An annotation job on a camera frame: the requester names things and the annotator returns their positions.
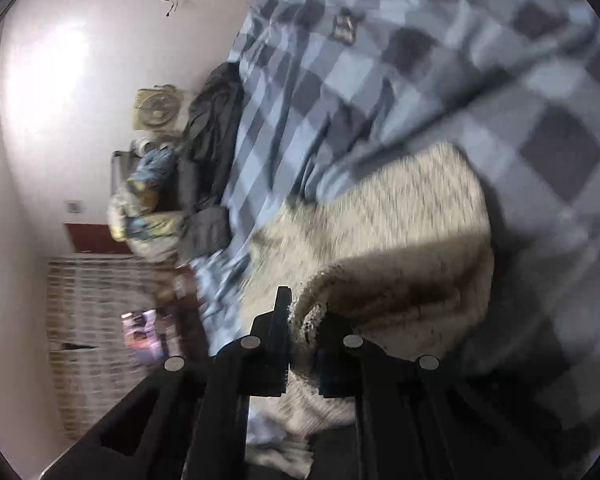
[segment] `beige towel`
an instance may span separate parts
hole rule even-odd
[[[298,434],[354,418],[350,400],[324,399],[308,376],[325,311],[390,355],[442,358],[484,318],[493,272],[480,185],[446,143],[386,165],[331,203],[286,202],[251,254],[244,327],[289,286],[294,354],[287,393],[253,404]]]

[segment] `white wall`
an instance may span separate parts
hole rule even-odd
[[[0,450],[24,479],[68,445],[46,355],[45,265],[8,168],[0,130]]]
[[[63,222],[106,223],[109,157],[131,129],[136,89],[199,89],[226,59],[251,0],[19,0],[4,24],[0,113],[18,188],[49,255]],[[71,215],[63,200],[81,200]]]

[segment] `black jacket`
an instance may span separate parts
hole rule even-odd
[[[231,241],[228,211],[220,201],[234,161],[243,99],[238,65],[226,62],[189,106],[178,160],[178,198],[186,216],[181,262],[224,249]]]

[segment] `checkered bedsheet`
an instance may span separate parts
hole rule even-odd
[[[352,45],[332,37],[348,9]],[[585,0],[256,0],[224,203],[231,246],[194,263],[212,351],[240,334],[245,241],[289,195],[327,201],[449,140],[488,199],[496,276],[462,347],[560,419],[561,466],[600,452],[600,20]]]

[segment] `silver screw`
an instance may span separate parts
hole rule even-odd
[[[164,369],[168,372],[177,372],[178,370],[182,370],[184,368],[184,359],[179,355],[174,355],[173,357],[169,357],[164,362]]]
[[[342,339],[347,348],[360,348],[365,342],[359,335],[349,334]]]
[[[424,370],[435,370],[440,366],[440,360],[433,355],[423,355],[419,360],[418,364],[420,368]]]
[[[240,346],[247,350],[257,348],[258,346],[260,346],[260,338],[256,335],[248,335],[241,339]]]

